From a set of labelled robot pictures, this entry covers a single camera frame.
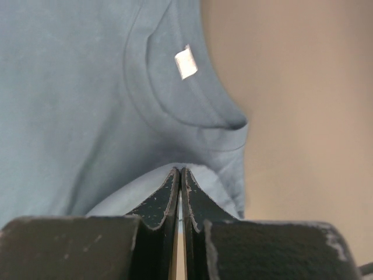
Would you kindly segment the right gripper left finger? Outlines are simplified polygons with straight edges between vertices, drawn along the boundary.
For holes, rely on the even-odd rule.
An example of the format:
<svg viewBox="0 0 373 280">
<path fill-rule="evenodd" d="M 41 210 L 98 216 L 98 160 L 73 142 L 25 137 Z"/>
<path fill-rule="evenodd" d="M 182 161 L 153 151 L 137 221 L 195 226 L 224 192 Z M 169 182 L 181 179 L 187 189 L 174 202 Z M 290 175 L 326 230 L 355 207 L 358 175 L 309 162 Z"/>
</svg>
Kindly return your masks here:
<svg viewBox="0 0 373 280">
<path fill-rule="evenodd" d="M 180 173 L 123 216 L 24 216 L 1 229 L 2 279 L 175 279 Z"/>
</svg>

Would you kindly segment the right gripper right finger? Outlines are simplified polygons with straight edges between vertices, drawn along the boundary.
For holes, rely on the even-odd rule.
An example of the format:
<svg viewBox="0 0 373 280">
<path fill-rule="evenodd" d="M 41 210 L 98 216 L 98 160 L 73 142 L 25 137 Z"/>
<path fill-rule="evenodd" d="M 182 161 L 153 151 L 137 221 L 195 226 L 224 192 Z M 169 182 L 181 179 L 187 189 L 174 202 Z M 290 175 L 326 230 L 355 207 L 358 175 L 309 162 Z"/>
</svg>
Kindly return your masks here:
<svg viewBox="0 0 373 280">
<path fill-rule="evenodd" d="M 325 222 L 239 220 L 181 172 L 187 279 L 360 279 L 343 236 Z"/>
</svg>

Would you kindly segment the grey-blue t shirt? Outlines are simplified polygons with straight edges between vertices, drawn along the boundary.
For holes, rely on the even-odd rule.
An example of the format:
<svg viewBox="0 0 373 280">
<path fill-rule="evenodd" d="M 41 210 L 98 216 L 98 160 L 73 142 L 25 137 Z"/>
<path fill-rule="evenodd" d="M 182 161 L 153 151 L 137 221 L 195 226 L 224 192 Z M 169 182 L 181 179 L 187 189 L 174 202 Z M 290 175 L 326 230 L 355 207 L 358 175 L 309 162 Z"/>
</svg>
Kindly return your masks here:
<svg viewBox="0 0 373 280">
<path fill-rule="evenodd" d="M 173 168 L 245 209 L 248 120 L 199 1 L 1 2 L 1 224 L 123 215 Z"/>
</svg>

